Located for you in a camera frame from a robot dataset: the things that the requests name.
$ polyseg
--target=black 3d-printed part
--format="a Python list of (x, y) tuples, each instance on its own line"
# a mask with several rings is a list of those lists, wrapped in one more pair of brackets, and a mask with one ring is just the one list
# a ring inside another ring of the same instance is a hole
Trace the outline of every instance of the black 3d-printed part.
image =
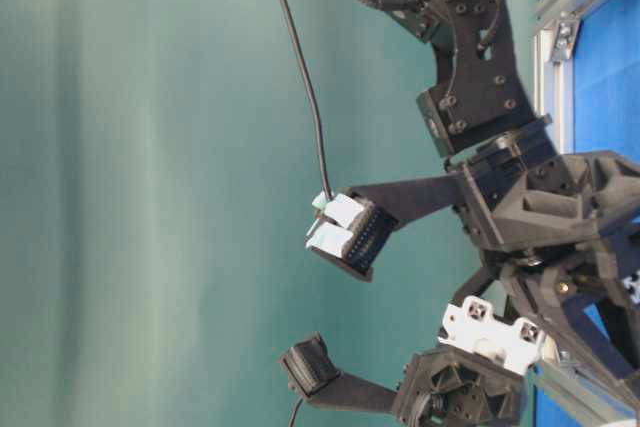
[[(373, 261), (389, 240), (398, 222), (373, 202), (362, 197), (356, 197), (354, 200), (364, 207), (364, 211), (357, 216), (349, 228), (353, 232), (353, 237), (342, 248), (342, 257), (335, 257), (315, 247), (311, 250), (356, 279), (370, 282), (373, 276)], [(322, 222), (331, 222), (331, 220), (323, 218), (318, 227)]]
[(309, 398), (340, 375), (327, 355), (320, 334), (297, 343), (280, 358), (296, 391)]

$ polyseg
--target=teal backdrop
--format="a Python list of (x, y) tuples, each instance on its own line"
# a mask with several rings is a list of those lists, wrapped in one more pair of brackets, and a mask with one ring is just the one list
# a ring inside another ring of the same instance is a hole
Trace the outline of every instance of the teal backdrop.
[[(439, 175), (429, 49), (354, 0), (290, 2), (333, 185)], [(509, 0), (529, 88), (534, 2)], [(276, 0), (0, 0), (0, 19), (0, 425), (284, 426), (276, 358), (307, 334), (389, 386), (433, 347), (477, 254), (450, 212), (394, 235), (371, 285), (304, 250), (320, 182)]]

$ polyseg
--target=white plastic bracket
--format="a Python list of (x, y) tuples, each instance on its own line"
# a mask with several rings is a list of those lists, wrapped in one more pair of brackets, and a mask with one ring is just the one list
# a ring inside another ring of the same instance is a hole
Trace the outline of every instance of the white plastic bracket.
[(522, 376), (540, 359), (546, 337), (522, 317), (513, 325), (500, 322), (493, 316), (493, 305), (479, 297), (467, 297), (462, 307), (449, 304), (442, 326), (448, 336), (440, 337), (440, 343), (481, 355)]

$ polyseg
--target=gripper jaw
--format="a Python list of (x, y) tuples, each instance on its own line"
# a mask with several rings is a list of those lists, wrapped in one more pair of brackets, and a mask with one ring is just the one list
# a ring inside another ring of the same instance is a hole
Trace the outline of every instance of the gripper jaw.
[(389, 414), (396, 392), (337, 369), (320, 334), (295, 344), (280, 358), (290, 387), (321, 409)]

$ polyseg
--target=black robot link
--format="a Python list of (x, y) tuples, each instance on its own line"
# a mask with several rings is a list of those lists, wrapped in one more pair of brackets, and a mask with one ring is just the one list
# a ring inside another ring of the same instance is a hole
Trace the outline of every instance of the black robot link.
[[(360, 0), (431, 43), (437, 85), (418, 98), (446, 175), (319, 196), (307, 247), (370, 281), (390, 234), (451, 206), (482, 266), (447, 307), (435, 350), (389, 390), (336, 368), (316, 334), (281, 358), (290, 386), (327, 409), (411, 427), (518, 424), (545, 336), (640, 410), (640, 166), (613, 152), (558, 155), (516, 70), (505, 0)], [(475, 147), (464, 160), (451, 158)], [(504, 315), (480, 298), (494, 281)], [(585, 314), (595, 306), (608, 335)]]

